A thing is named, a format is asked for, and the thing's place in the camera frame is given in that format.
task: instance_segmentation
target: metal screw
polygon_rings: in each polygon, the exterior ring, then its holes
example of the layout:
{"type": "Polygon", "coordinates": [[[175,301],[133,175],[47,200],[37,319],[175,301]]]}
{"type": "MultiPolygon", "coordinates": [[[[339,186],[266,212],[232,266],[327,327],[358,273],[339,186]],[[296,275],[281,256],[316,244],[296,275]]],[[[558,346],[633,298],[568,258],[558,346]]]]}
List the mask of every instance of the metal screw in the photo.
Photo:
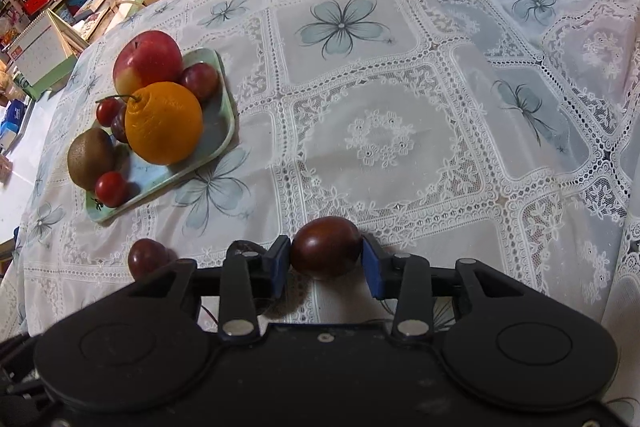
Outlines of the metal screw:
{"type": "Polygon", "coordinates": [[[335,340],[335,337],[331,333],[320,333],[318,335],[318,340],[322,343],[330,343],[335,340]]]}
{"type": "Polygon", "coordinates": [[[420,337],[429,331],[429,325],[422,321],[409,319],[398,324],[398,331],[406,337],[420,337]]]}
{"type": "Polygon", "coordinates": [[[234,319],[225,322],[222,330],[230,337],[244,337],[254,331],[254,325],[244,319],[234,319]]]}

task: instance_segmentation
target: brown kiwi fruit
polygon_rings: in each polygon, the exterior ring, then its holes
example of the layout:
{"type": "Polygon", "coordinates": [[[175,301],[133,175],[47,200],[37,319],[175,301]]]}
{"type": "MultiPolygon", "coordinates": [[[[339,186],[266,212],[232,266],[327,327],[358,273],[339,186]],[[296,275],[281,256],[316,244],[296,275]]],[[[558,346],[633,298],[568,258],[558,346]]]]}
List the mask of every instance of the brown kiwi fruit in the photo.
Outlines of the brown kiwi fruit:
{"type": "Polygon", "coordinates": [[[93,192],[98,178],[113,171],[115,153],[111,137],[99,127],[77,136],[66,155],[69,176],[78,187],[93,192]]]}

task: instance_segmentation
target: orange fruit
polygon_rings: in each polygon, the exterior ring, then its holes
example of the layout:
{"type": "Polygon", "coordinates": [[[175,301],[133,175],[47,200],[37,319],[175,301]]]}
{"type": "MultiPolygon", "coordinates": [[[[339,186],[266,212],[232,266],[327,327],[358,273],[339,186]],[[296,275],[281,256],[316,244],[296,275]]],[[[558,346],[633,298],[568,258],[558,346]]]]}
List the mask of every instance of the orange fruit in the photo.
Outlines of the orange fruit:
{"type": "Polygon", "coordinates": [[[124,127],[129,146],[143,160],[178,163],[196,149],[202,135],[200,102],[180,84],[149,84],[127,101],[124,127]]]}

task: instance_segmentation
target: light green tray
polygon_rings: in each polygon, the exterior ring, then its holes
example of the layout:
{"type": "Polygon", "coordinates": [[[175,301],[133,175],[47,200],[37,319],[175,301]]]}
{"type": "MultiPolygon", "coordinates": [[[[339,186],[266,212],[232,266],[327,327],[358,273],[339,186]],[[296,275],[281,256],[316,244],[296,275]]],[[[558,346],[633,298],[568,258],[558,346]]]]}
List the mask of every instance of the light green tray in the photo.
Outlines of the light green tray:
{"type": "Polygon", "coordinates": [[[173,165],[164,166],[147,163],[135,154],[128,145],[118,144],[116,146],[116,156],[118,158],[116,169],[122,173],[135,195],[118,208],[108,208],[97,203],[94,193],[87,192],[85,208],[92,221],[103,223],[135,206],[139,201],[148,198],[156,190],[174,184],[185,174],[222,155],[229,142],[231,142],[236,129],[236,120],[229,94],[226,90],[226,81],[224,80],[218,54],[213,50],[201,48],[188,52],[184,55],[183,60],[185,68],[199,62],[211,64],[218,70],[220,79],[222,79],[222,89],[218,91],[218,97],[209,100],[202,110],[204,130],[196,150],[187,159],[173,165]]]}

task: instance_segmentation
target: white table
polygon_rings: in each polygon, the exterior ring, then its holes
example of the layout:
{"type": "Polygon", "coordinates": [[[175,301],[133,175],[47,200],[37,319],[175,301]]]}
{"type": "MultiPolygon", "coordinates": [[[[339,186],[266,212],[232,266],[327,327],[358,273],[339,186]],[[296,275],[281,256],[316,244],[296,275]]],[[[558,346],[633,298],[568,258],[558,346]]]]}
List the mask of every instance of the white table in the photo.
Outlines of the white table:
{"type": "Polygon", "coordinates": [[[45,93],[36,102],[22,139],[7,158],[14,163],[14,171],[6,185],[0,184],[0,245],[14,237],[20,225],[38,172],[44,142],[58,107],[62,90],[45,93]]]}

